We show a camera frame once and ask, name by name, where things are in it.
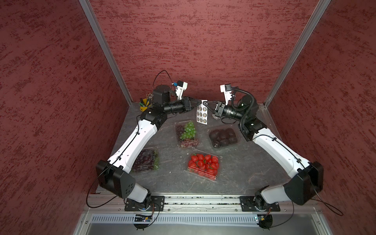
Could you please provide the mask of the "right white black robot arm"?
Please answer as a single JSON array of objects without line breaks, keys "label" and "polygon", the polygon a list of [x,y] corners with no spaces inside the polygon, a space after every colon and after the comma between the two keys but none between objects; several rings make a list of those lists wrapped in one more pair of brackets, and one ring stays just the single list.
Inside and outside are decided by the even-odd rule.
[{"label": "right white black robot arm", "polygon": [[220,101],[204,101],[203,105],[216,117],[238,121],[243,137],[263,148],[290,177],[287,183],[266,186],[255,193],[253,204],[258,211],[285,201],[304,205],[323,189],[323,166],[310,162],[279,140],[257,118],[259,106],[252,95],[245,95],[238,106]]}]

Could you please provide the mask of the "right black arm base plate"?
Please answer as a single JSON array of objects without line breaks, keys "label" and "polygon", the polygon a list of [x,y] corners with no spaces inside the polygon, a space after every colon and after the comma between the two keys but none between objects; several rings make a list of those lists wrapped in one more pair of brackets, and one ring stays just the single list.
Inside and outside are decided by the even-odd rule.
[{"label": "right black arm base plate", "polygon": [[240,196],[243,212],[280,212],[278,203],[268,204],[260,196]]}]

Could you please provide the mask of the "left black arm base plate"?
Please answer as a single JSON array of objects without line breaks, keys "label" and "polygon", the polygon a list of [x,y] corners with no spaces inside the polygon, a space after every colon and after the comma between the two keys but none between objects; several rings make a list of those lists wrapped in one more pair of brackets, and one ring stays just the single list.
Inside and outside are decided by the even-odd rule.
[{"label": "left black arm base plate", "polygon": [[164,203],[164,196],[147,196],[144,203],[139,203],[127,198],[124,199],[124,210],[129,212],[160,212],[164,209]]}]

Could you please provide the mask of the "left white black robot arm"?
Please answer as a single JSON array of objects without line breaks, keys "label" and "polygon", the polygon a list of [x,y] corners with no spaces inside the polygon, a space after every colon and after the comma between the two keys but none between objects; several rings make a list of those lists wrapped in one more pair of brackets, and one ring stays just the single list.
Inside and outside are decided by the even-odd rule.
[{"label": "left white black robot arm", "polygon": [[100,160],[96,165],[99,186],[123,199],[136,202],[142,209],[151,204],[151,192],[136,183],[129,174],[136,158],[147,142],[157,133],[169,114],[189,112],[202,102],[184,97],[188,84],[178,81],[172,91],[167,85],[159,85],[153,90],[153,102],[137,118],[137,126],[124,144],[107,161]]}]

